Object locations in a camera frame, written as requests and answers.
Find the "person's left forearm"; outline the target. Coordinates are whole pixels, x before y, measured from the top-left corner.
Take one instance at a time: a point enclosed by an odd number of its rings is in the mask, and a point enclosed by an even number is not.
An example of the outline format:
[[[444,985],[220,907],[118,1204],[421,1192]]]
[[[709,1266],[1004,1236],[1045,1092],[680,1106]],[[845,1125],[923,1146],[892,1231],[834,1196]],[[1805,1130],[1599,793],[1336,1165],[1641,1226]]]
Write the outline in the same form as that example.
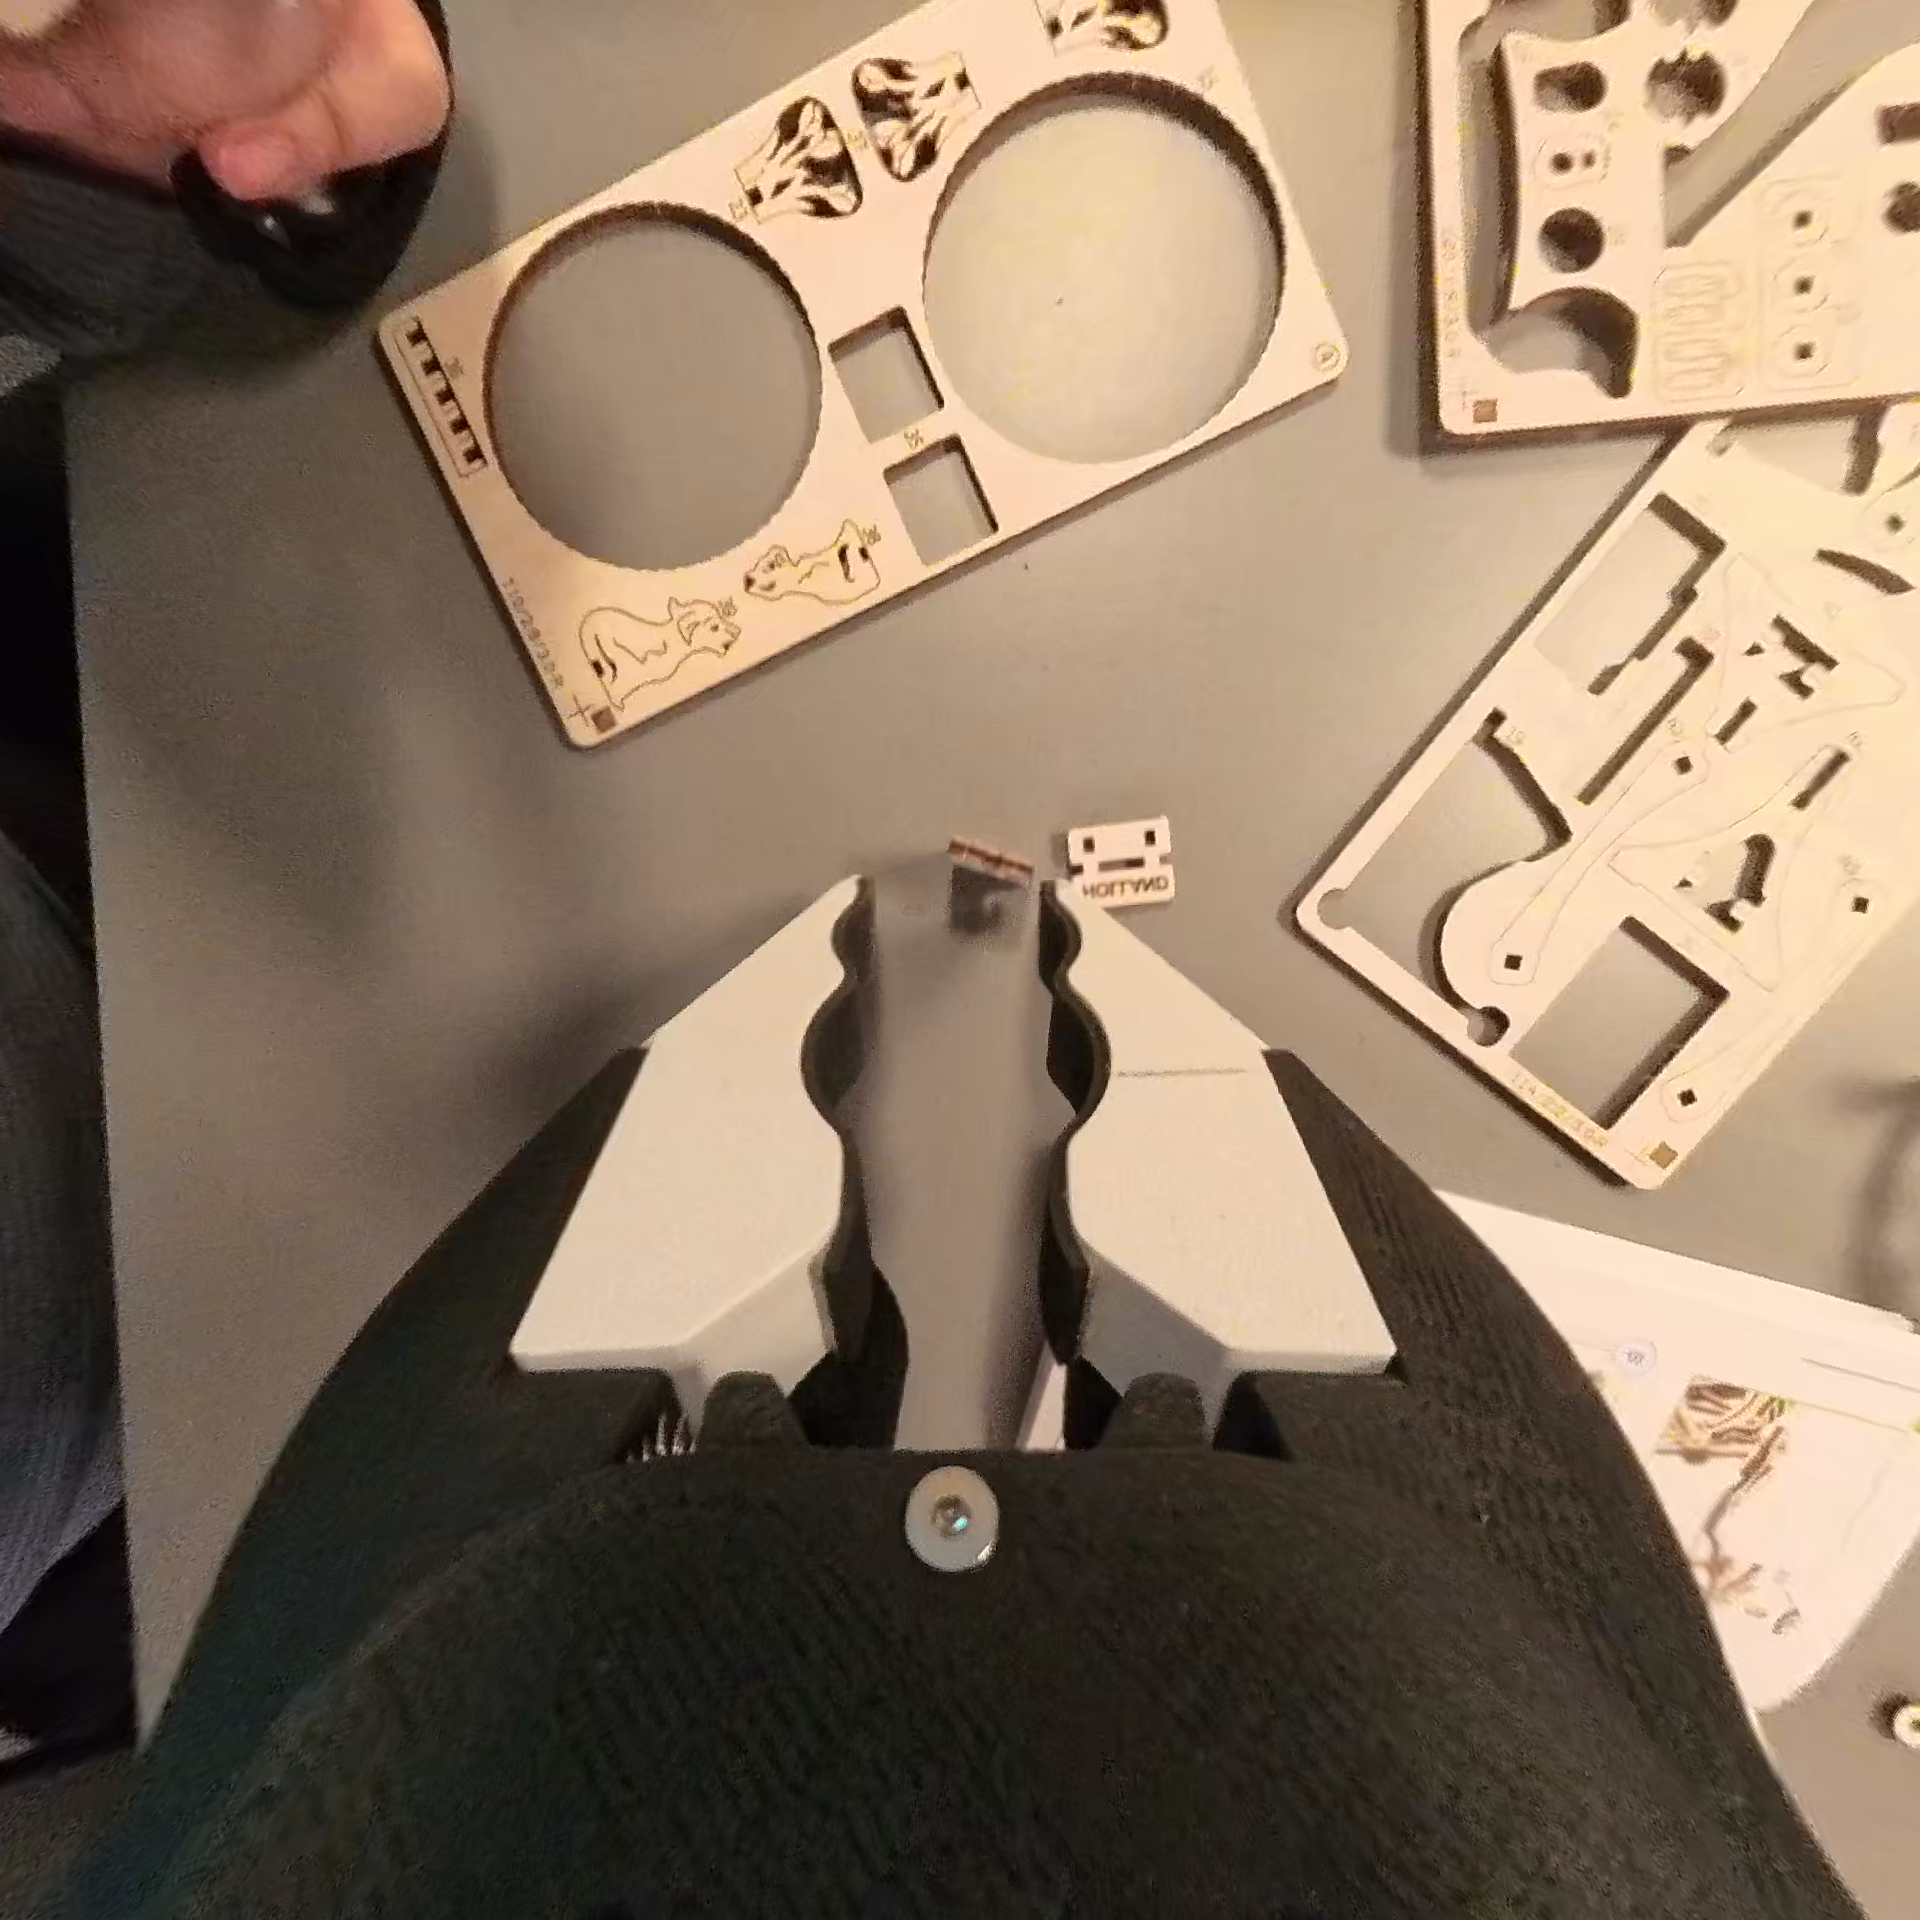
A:
[[[209,257],[166,188],[3,138],[3,393],[149,345]]]

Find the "wooden sheet with round holes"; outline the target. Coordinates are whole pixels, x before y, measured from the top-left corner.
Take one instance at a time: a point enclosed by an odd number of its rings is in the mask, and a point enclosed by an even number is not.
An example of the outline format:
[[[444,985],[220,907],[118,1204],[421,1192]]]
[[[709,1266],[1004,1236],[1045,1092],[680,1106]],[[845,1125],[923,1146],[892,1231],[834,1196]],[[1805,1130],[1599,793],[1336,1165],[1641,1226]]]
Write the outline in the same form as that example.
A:
[[[1021,450],[930,342],[935,221],[1021,107],[1103,92],[1192,112],[1252,178],[1278,314],[1195,431],[1104,463]],[[616,227],[690,227],[807,326],[822,381],[807,463],[770,525],[696,564],[583,555],[521,501],[493,372],[536,272]],[[542,221],[376,329],[444,495],[561,736],[598,751],[942,572],[1332,388],[1346,334],[1216,2],[926,2],[709,132]]]

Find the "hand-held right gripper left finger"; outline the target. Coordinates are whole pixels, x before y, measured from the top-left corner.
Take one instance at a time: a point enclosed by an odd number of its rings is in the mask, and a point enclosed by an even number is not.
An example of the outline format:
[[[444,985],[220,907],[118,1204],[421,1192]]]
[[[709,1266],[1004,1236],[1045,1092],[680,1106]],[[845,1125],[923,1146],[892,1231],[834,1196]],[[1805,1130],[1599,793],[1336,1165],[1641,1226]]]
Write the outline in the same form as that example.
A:
[[[873,887],[838,880],[662,1022],[516,1325],[529,1375],[805,1380],[872,1322],[858,1078]]]

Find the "paper instruction booklet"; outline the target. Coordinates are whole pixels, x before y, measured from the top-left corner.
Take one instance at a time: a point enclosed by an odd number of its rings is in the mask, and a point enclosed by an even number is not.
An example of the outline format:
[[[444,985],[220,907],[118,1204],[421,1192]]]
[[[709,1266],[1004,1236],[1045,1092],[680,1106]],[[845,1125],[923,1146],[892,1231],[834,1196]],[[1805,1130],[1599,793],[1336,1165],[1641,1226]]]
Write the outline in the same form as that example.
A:
[[[1750,1716],[1817,1680],[1917,1546],[1917,1325],[1447,1195],[1641,1459]]]

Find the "person's left hand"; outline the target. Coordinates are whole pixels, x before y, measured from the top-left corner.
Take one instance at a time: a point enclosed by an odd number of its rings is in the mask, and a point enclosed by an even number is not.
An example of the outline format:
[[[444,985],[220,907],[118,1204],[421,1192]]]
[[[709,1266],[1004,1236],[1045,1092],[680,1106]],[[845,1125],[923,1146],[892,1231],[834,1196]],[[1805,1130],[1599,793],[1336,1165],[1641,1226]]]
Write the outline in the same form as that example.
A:
[[[6,2],[3,139],[142,183],[197,155],[241,202],[438,139],[447,60],[416,2]]]

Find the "wooden sheet with square cutouts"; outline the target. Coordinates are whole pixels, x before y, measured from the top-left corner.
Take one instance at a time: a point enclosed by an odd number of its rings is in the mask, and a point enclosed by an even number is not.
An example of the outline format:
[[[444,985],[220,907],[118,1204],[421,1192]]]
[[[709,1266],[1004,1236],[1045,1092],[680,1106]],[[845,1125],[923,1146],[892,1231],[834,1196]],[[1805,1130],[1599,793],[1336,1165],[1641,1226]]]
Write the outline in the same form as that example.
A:
[[[1628,1187],[1654,1192],[1917,899],[1917,401],[1844,486],[1681,432],[1504,637],[1297,907],[1301,935]],[[1547,844],[1442,889],[1430,963],[1357,885],[1469,751]],[[1609,942],[1700,996],[1599,1113],[1523,1051]]]

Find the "wooden sheet with curved cutouts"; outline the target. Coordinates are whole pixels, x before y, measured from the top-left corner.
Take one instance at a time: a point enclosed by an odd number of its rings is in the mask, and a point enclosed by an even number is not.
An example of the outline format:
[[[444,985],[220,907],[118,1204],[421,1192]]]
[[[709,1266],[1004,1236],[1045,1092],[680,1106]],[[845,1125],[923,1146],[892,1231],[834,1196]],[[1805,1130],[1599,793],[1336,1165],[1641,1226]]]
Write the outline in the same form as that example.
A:
[[[1914,2],[1422,2],[1453,440],[1917,396]]]

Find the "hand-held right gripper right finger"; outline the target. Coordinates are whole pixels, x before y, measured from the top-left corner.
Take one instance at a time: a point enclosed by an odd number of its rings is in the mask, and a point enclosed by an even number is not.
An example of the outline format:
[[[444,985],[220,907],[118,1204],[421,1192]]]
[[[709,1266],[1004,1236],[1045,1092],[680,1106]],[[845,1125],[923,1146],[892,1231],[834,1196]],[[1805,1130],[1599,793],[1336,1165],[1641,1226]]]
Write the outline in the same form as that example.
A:
[[[1260,1037],[1067,881],[1037,934],[1071,1106],[1044,1212],[1053,1359],[1103,1380],[1383,1375],[1394,1334]]]

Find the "small notched wooden part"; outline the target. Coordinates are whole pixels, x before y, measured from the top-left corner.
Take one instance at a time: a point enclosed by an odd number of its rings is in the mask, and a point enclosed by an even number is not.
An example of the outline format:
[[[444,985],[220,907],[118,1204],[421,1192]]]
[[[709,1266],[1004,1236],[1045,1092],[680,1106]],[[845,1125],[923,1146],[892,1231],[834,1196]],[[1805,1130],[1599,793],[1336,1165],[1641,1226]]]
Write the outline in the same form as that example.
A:
[[[1178,896],[1169,818],[1082,822],[1065,830],[1071,885],[1104,908],[1135,908]]]

